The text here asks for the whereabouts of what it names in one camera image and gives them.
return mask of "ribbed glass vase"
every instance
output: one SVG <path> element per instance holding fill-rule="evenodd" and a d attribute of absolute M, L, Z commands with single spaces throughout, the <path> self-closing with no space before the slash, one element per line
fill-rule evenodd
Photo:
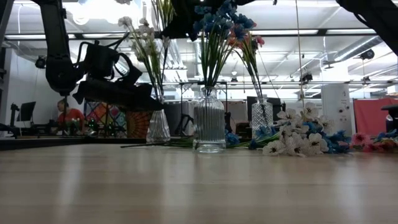
<path fill-rule="evenodd" d="M 216 93 L 216 88 L 204 87 L 202 97 L 195 105 L 194 152 L 219 153 L 225 150 L 224 105 L 217 99 Z"/>
<path fill-rule="evenodd" d="M 261 126 L 271 133 L 271 127 L 274 124 L 273 107 L 271 103 L 267 102 L 267 96 L 257 98 L 257 103 L 251 106 L 251 128 L 252 139 L 258 138 L 259 129 Z"/>
<path fill-rule="evenodd" d="M 154 111 L 149 121 L 147 144 L 170 141 L 170 129 L 164 110 Z"/>

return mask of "wooden table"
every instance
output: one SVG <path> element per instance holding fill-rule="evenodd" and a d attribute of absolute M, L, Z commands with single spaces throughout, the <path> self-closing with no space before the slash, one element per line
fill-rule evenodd
<path fill-rule="evenodd" d="M 398 223 L 398 157 L 93 144 L 4 151 L 0 223 Z"/>

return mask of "textured glass vase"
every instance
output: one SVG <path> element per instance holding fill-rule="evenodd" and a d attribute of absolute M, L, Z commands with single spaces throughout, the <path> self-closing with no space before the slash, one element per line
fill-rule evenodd
<path fill-rule="evenodd" d="M 252 138 L 256 139 L 259 136 L 257 130 L 263 126 L 265 131 L 271 133 L 271 127 L 274 124 L 273 107 L 271 103 L 267 102 L 267 96 L 263 98 L 257 98 L 257 103 L 251 106 L 251 128 Z"/>
<path fill-rule="evenodd" d="M 170 141 L 170 129 L 164 110 L 154 111 L 149 121 L 147 144 Z"/>
<path fill-rule="evenodd" d="M 202 153 L 223 152 L 225 143 L 224 105 L 216 97 L 214 87 L 202 89 L 202 97 L 195 105 L 193 150 Z"/>

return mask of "fluorescent light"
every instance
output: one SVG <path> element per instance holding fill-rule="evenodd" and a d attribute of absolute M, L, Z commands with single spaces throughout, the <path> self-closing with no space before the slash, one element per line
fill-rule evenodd
<path fill-rule="evenodd" d="M 124 34 L 83 34 L 84 38 L 95 39 L 95 38 L 103 38 L 103 39 L 113 39 L 113 38 L 122 38 Z"/>
<path fill-rule="evenodd" d="M 318 30 L 300 30 L 300 35 L 316 34 Z M 252 35 L 297 35 L 297 30 L 253 30 Z"/>
<path fill-rule="evenodd" d="M 69 39 L 76 39 L 75 35 L 68 34 Z M 15 34 L 15 35 L 6 35 L 6 38 L 9 40 L 45 40 L 44 34 Z"/>
<path fill-rule="evenodd" d="M 372 29 L 330 29 L 326 34 L 375 34 Z"/>

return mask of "white flower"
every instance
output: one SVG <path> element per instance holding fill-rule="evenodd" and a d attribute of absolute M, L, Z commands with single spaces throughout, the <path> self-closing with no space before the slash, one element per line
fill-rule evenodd
<path fill-rule="evenodd" d="M 328 143 L 324 139 L 321 139 L 321 141 L 319 142 L 319 147 L 321 152 L 329 151 Z"/>
<path fill-rule="evenodd" d="M 286 109 L 285 111 L 280 111 L 279 113 L 276 114 L 280 120 L 278 121 L 279 124 L 291 121 L 293 119 L 298 118 L 298 115 L 296 114 L 296 110 L 294 109 Z"/>
<path fill-rule="evenodd" d="M 145 26 L 149 26 L 149 23 L 148 23 L 148 21 L 147 21 L 147 19 L 144 17 L 144 18 L 141 18 L 140 20 L 139 20 L 139 23 L 140 24 L 144 24 Z"/>
<path fill-rule="evenodd" d="M 169 37 L 162 36 L 162 40 L 163 40 L 163 47 L 164 47 L 164 49 L 166 49 L 167 47 L 169 47 L 169 45 L 170 45 L 170 38 L 169 38 Z"/>
<path fill-rule="evenodd" d="M 278 156 L 285 151 L 285 146 L 280 141 L 272 141 L 262 148 L 262 153 L 266 156 Z"/>
<path fill-rule="evenodd" d="M 286 153 L 290 156 L 301 156 L 305 157 L 303 151 L 306 150 L 310 145 L 307 138 L 302 139 L 297 133 L 293 133 L 292 137 L 286 139 Z"/>
<path fill-rule="evenodd" d="M 293 131 L 296 133 L 307 133 L 307 131 L 310 129 L 308 125 L 303 125 L 303 121 L 301 119 L 296 119 L 291 122 L 291 126 Z"/>
<path fill-rule="evenodd" d="M 132 26 L 132 20 L 128 16 L 124 16 L 118 20 L 119 27 L 123 26 L 125 29 Z"/>
<path fill-rule="evenodd" d="M 119 4 L 128 4 L 130 5 L 131 0 L 115 0 Z"/>
<path fill-rule="evenodd" d="M 318 123 L 323 126 L 323 131 L 330 134 L 333 131 L 335 121 L 328 119 L 328 116 L 322 115 L 317 119 Z"/>
<path fill-rule="evenodd" d="M 315 119 L 318 117 L 318 109 L 315 107 L 315 103 L 308 102 L 304 107 L 304 115 L 306 118 Z"/>
<path fill-rule="evenodd" d="M 284 125 L 279 128 L 278 136 L 279 140 L 284 142 L 286 138 L 292 135 L 292 127 L 290 125 Z"/>
<path fill-rule="evenodd" d="M 322 136 L 318 133 L 310 134 L 308 140 L 309 140 L 309 146 L 306 149 L 303 149 L 303 154 L 305 154 L 306 156 L 322 154 L 320 147 L 321 144 L 320 142 L 321 140 L 323 140 Z"/>

